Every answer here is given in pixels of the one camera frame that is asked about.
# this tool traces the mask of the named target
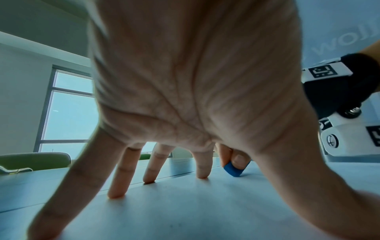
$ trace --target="blue cap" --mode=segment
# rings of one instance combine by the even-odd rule
[[[224,170],[233,177],[239,177],[245,168],[243,170],[237,169],[232,165],[232,162],[229,162],[226,166],[224,166]]]

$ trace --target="screw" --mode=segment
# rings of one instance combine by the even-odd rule
[[[334,134],[330,134],[327,136],[327,144],[330,147],[337,148],[339,146],[338,138]]]

